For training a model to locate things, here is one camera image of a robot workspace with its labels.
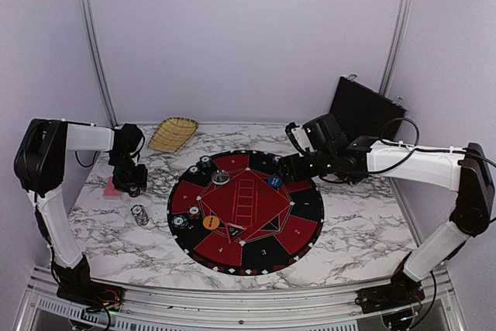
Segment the tabletop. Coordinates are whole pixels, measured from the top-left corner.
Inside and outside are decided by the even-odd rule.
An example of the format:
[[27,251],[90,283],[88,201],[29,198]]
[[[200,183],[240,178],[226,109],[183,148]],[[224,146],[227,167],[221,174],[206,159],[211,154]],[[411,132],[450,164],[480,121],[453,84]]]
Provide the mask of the tabletop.
[[[156,126],[140,127],[146,145]],[[313,248],[298,262],[270,274],[240,277],[193,261],[175,242],[167,224],[167,200],[181,174],[203,155],[227,150],[295,152],[279,125],[200,125],[177,154],[143,148],[147,190],[137,198],[103,197],[112,176],[108,154],[96,161],[69,221],[86,254],[93,278],[165,288],[256,290],[342,284],[391,275],[415,248],[412,234],[385,178],[370,177],[351,187],[316,181],[325,222]],[[138,226],[131,214],[144,206],[150,221]]]

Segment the ventilation grille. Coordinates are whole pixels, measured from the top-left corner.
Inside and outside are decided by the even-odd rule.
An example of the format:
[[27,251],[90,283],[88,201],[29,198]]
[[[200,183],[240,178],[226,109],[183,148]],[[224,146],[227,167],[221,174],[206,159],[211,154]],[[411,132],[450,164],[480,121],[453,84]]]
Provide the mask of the ventilation grille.
[[[79,322],[84,322],[88,325],[104,326],[107,323],[106,314],[92,315],[87,314],[84,311],[83,305],[73,304],[64,302],[62,300],[54,298],[44,298],[40,297],[38,301],[38,309],[44,310],[45,312],[50,312],[52,314],[59,315],[64,318],[69,318],[77,320]],[[124,318],[120,314],[112,314],[112,326],[111,330],[115,331],[212,331],[211,328],[202,327],[181,327],[172,325],[165,325],[158,322],[147,322],[142,320],[130,320]],[[283,331],[285,329],[265,329],[273,331]],[[287,329],[288,331],[359,331],[357,321],[340,322],[328,325],[322,325],[319,327],[295,327]]]

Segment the red and black mat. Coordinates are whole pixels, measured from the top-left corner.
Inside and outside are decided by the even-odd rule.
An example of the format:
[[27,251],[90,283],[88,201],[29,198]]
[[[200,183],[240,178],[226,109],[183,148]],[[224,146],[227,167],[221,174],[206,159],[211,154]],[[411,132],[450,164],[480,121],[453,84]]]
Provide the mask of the red and black mat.
[[[278,158],[231,151],[202,157],[184,172],[167,207],[181,249],[201,265],[234,275],[279,271],[306,255],[322,229],[322,196],[313,181],[278,186],[282,180],[271,178]],[[229,173],[227,184],[212,182],[217,170]]]

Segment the white wall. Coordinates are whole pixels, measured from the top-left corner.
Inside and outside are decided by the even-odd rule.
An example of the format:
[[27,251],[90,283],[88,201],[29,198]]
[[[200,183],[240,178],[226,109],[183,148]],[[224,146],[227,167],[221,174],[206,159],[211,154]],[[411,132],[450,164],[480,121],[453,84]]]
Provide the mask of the white wall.
[[[34,264],[49,256],[13,172],[29,121],[66,117],[105,125],[106,120],[78,0],[0,0],[0,10],[0,329],[7,331]],[[68,205],[87,172],[68,157]]]
[[305,121],[378,89],[399,0],[91,0],[119,121]]
[[[391,97],[406,100],[422,144],[478,142],[496,159],[495,79],[496,0],[413,0]],[[424,237],[449,215],[456,197],[413,182],[401,190]],[[469,330],[496,329],[495,240],[493,225],[449,263]]]

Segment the white backdrop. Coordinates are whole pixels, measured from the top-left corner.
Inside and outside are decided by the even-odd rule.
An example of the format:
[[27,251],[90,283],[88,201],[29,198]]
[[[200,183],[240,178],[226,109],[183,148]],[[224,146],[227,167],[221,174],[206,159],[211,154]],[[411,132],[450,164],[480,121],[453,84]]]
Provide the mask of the white backdrop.
[[399,0],[91,0],[120,122],[287,122],[377,90]]

